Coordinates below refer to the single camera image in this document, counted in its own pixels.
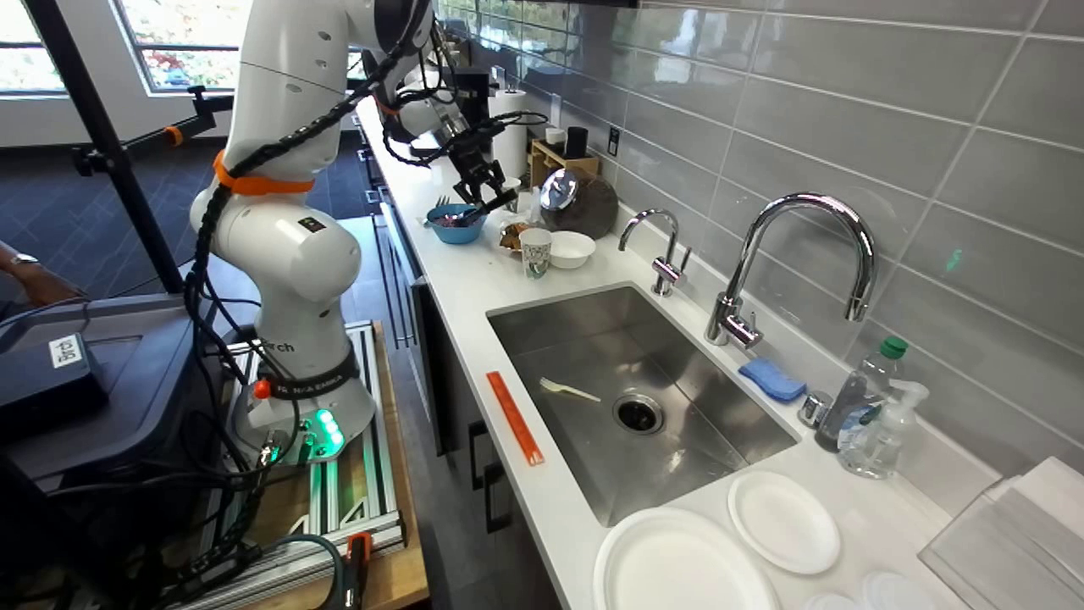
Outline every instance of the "white countertop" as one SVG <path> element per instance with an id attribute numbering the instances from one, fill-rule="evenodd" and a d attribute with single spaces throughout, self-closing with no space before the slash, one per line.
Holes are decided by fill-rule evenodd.
<path id="1" fill-rule="evenodd" d="M 593 610 L 593 564 L 601 551 L 601 541 L 610 529 L 604 529 L 580 490 L 569 464 L 560 454 L 560 444 L 542 423 L 538 407 L 531 403 L 525 383 L 517 379 L 512 358 L 506 356 L 498 337 L 486 324 L 486 312 L 496 307 L 523 307 L 550 300 L 567 300 L 580 293 L 597 293 L 606 285 L 637 285 L 676 330 L 684 330 L 729 375 L 746 362 L 743 353 L 725 346 L 708 346 L 702 339 L 702 330 L 708 323 L 703 293 L 699 293 L 699 277 L 692 277 L 692 287 L 676 287 L 672 300 L 651 296 L 651 257 L 641 251 L 615 251 L 615 239 L 604 239 L 597 257 L 580 271 L 550 271 L 545 277 L 528 277 L 517 271 L 517 262 L 512 262 L 506 251 L 498 251 L 492 242 L 476 242 L 471 249 L 448 249 L 432 232 L 420 224 L 423 211 L 432 206 L 438 198 L 450 193 L 450 184 L 438 181 L 430 171 L 402 167 L 389 158 L 389 154 L 379 145 L 379 126 L 375 111 L 366 101 L 358 110 L 358 119 L 366 132 L 371 136 L 371 149 L 379 158 L 379 171 L 389 184 L 389 193 L 402 214 L 411 243 L 423 266 L 423 274 L 432 287 L 432 300 L 439 304 L 448 337 L 457 349 L 457 358 L 463 365 L 467 383 L 475 385 L 476 409 L 492 429 L 492 442 L 501 454 L 501 464 L 507 472 L 507 480 L 523 502 L 523 512 L 531 525 L 531 535 L 538 541 L 538 551 L 550 565 L 550 575 L 555 590 L 562 593 L 562 602 L 572 610 Z M 542 449 L 542 464 L 528 464 L 512 436 L 512 426 L 486 385 L 486 374 L 501 374 L 528 429 L 535 433 Z M 942 507 L 934 507 L 927 499 L 922 499 L 904 480 L 862 480 L 856 474 L 847 474 L 832 454 L 820 451 L 809 429 L 795 420 L 795 407 L 779 407 L 764 399 L 760 391 L 751 391 L 760 403 L 787 423 L 798 444 L 790 451 L 760 462 L 750 472 L 777 472 L 794 480 L 798 480 L 807 490 L 813 490 L 829 514 L 839 525 L 844 535 L 844 555 L 839 564 L 824 575 L 790 575 L 777 570 L 772 564 L 756 560 L 756 565 L 764 572 L 770 585 L 777 590 L 779 608 L 802 608 L 809 596 L 820 593 L 856 593 L 859 575 L 878 570 L 894 570 L 911 581 L 919 581 L 939 608 L 963 608 L 942 581 L 934 581 L 919 551 L 926 541 L 949 521 Z M 699 512 L 710 519 L 722 533 L 729 533 L 736 541 L 736 525 L 725 512 L 729 486 L 732 478 L 718 478 L 716 486 L 703 486 L 676 502 L 675 507 Z"/>

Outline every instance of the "sponge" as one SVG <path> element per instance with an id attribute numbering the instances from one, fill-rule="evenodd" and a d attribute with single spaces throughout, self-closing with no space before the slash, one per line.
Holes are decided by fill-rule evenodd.
<path id="1" fill-rule="evenodd" d="M 743 370 L 764 396 L 779 403 L 794 403 L 807 394 L 807 383 L 794 379 L 779 362 L 772 358 L 750 358 Z"/>

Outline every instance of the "sink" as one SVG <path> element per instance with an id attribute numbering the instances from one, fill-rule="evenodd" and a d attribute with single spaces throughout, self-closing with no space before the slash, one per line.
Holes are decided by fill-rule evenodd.
<path id="1" fill-rule="evenodd" d="M 486 323 L 604 525 L 795 444 L 632 285 Z"/>

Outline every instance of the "wall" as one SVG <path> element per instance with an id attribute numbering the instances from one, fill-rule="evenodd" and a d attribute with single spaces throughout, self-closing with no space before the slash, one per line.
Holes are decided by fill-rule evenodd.
<path id="1" fill-rule="evenodd" d="M 186 96 L 148 96 L 107 0 L 62 0 L 69 32 L 122 139 L 194 115 Z M 69 98 L 0 101 L 0 149 L 88 143 Z"/>
<path id="2" fill-rule="evenodd" d="M 729 0 L 708 9 L 476 0 L 538 110 L 622 129 L 606 175 L 732 271 L 790 191 L 856 206 L 878 301 L 844 323 L 853 249 L 779 222 L 750 287 L 844 358 L 911 339 L 926 416 L 1003 474 L 1084 467 L 1084 2 Z"/>

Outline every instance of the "chrome faucet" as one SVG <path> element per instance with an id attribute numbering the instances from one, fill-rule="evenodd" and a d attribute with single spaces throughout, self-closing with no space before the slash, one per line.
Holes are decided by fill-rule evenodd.
<path id="1" fill-rule="evenodd" d="M 651 269 L 656 274 L 651 293 L 655 296 L 672 296 L 672 287 L 681 283 L 681 274 L 687 269 L 687 257 L 692 257 L 692 249 L 684 249 L 681 266 L 675 266 L 675 255 L 676 255 L 676 216 L 672 211 L 637 211 L 637 216 L 620 232 L 615 251 L 622 251 L 630 243 L 632 227 L 641 227 L 647 216 L 672 222 L 666 255 L 651 262 Z"/>
<path id="2" fill-rule="evenodd" d="M 798 191 L 798 193 L 772 199 L 751 222 L 751 227 L 746 235 L 743 262 L 739 262 L 732 283 L 725 285 L 725 293 L 716 300 L 708 339 L 722 339 L 722 344 L 736 339 L 743 349 L 750 349 L 761 339 L 761 333 L 751 324 L 751 320 L 743 320 L 743 285 L 750 277 L 756 249 L 764 239 L 770 224 L 790 206 L 825 211 L 847 224 L 849 239 L 856 242 L 856 274 L 853 274 L 853 287 L 849 287 L 849 301 L 847 301 L 844 320 L 862 314 L 862 307 L 873 296 L 873 269 L 878 269 L 878 249 L 873 249 L 868 224 L 844 199 Z"/>

